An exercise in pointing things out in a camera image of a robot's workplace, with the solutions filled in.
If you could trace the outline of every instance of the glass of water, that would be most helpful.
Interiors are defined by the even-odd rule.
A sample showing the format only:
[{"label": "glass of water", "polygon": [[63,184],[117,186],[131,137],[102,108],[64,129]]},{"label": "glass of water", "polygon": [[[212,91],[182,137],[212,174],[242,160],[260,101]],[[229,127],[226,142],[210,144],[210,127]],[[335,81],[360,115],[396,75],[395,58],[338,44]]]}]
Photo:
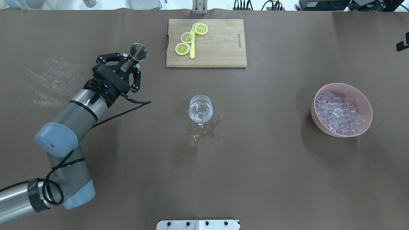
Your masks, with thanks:
[{"label": "glass of water", "polygon": [[209,97],[205,95],[197,95],[190,100],[189,116],[198,124],[200,129],[204,129],[205,123],[210,120],[213,115],[213,107]]}]

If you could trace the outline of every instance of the wooden cutting board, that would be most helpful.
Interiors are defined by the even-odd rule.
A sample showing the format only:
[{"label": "wooden cutting board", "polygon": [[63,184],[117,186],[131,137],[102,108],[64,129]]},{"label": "wooden cutting board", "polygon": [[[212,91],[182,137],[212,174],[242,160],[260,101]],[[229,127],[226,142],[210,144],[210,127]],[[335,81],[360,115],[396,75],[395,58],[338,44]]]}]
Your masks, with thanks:
[{"label": "wooden cutting board", "polygon": [[[195,34],[196,57],[178,55],[175,46],[180,36],[190,32],[194,23],[209,27],[207,34]],[[246,67],[243,19],[169,19],[167,67]]]}]

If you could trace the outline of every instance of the black tape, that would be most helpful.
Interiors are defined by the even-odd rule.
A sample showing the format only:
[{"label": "black tape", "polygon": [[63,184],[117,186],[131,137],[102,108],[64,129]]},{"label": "black tape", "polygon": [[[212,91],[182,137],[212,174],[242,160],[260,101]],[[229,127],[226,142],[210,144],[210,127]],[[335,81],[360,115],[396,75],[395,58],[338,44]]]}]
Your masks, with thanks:
[{"label": "black tape", "polygon": [[27,194],[31,206],[36,212],[43,212],[49,207],[45,206],[44,201],[40,197],[40,192],[38,190],[38,178],[31,179],[27,182]]},{"label": "black tape", "polygon": [[78,102],[78,101],[71,100],[70,102],[74,103],[74,104],[76,104],[78,106],[81,106],[83,109],[87,110],[94,117],[95,122],[98,121],[97,115],[90,108],[86,107],[84,104],[82,104],[81,102]]}]

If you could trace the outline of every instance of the brown table surface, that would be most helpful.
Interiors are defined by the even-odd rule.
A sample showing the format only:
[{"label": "brown table surface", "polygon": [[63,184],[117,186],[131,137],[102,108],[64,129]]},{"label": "brown table surface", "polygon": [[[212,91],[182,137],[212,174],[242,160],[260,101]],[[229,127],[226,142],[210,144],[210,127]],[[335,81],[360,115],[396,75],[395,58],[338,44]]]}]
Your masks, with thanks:
[{"label": "brown table surface", "polygon": [[[247,68],[166,68],[170,18],[242,18]],[[99,54],[144,44],[152,100],[91,130],[82,147],[96,197],[2,229],[155,229],[158,220],[240,219],[242,229],[407,229],[408,13],[0,11],[0,187],[50,170],[39,128],[92,76]],[[370,129],[334,138],[313,123],[320,87],[344,82],[373,108]],[[194,95],[214,106],[193,140]],[[104,118],[132,108],[119,98]]]}]

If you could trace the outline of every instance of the glass stem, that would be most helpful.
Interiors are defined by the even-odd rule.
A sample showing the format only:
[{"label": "glass stem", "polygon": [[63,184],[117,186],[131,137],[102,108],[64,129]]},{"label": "glass stem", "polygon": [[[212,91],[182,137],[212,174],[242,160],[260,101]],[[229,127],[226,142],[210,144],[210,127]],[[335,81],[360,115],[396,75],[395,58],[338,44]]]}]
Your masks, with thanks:
[{"label": "glass stem", "polygon": [[204,129],[205,126],[206,126],[206,123],[198,123],[198,127],[199,127],[200,129]]}]

